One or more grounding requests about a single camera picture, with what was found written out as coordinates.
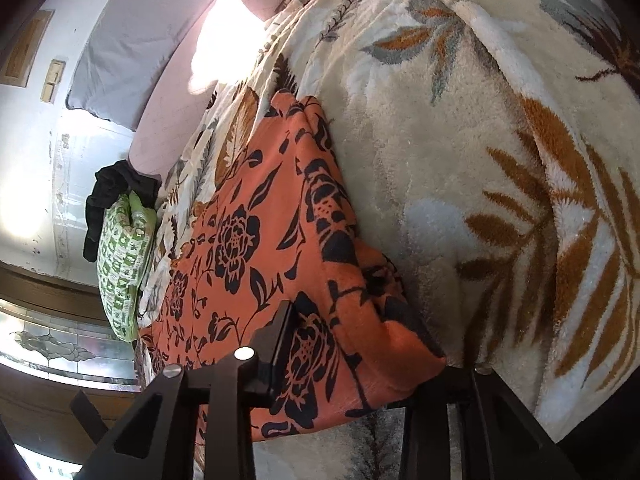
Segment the wall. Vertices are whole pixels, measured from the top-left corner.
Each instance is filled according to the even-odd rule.
[[[0,86],[0,260],[95,284],[82,259],[84,201],[94,173],[124,158],[132,132],[66,110],[76,63],[108,0],[47,0],[54,15],[27,88]],[[52,59],[66,62],[53,104],[40,101]]]

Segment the bedspread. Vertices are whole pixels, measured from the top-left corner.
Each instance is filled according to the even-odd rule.
[[[559,440],[640,360],[639,60],[603,0],[294,0],[172,172],[141,325],[271,97],[315,95],[449,364],[491,363]]]

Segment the bed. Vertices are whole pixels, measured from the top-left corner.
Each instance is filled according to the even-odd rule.
[[[360,236],[396,264],[448,364],[488,362],[561,440],[640,359],[640,54],[620,22],[603,0],[293,0],[263,38],[255,65],[175,121],[189,130],[165,160],[140,159],[164,179],[140,327],[168,307],[235,146],[277,92],[313,95]],[[151,139],[167,123],[156,91]],[[162,352],[145,361],[149,380]],[[401,420],[257,444],[258,476],[391,478]]]

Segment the black flower pattern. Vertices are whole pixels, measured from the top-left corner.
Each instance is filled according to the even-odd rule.
[[[333,368],[338,353],[334,335],[311,298],[299,292],[294,306],[300,315],[301,327],[294,334],[282,391],[270,413],[277,415],[284,407],[286,415],[297,425],[311,430],[318,417],[314,383]]]
[[[306,221],[313,222],[327,216],[333,207],[329,204],[333,200],[338,206],[347,193],[331,174],[328,164],[321,158],[312,160],[305,168],[305,180],[308,183],[305,195]]]
[[[189,276],[188,274],[183,274],[179,270],[176,270],[173,282],[174,288],[171,291],[171,299],[169,300],[169,314],[174,316],[176,321],[180,321],[182,308],[184,307],[184,294],[187,292]]]
[[[156,375],[162,371],[168,359],[169,355],[161,352],[159,348],[151,352],[151,368]]]
[[[260,219],[247,216],[243,205],[220,224],[216,247],[215,273],[225,279],[225,290],[235,294],[240,288],[245,263],[260,244]]]

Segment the pillow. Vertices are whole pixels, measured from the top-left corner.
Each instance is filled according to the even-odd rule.
[[[107,319],[123,341],[138,338],[138,289],[150,259],[156,212],[131,191],[104,214],[98,246],[98,288]]]
[[[253,67],[264,45],[264,22],[276,15],[282,1],[216,0],[203,13],[146,104],[129,150],[129,163],[137,172],[165,181],[213,101],[212,86],[218,79],[229,82],[225,73],[235,66],[230,59]]]

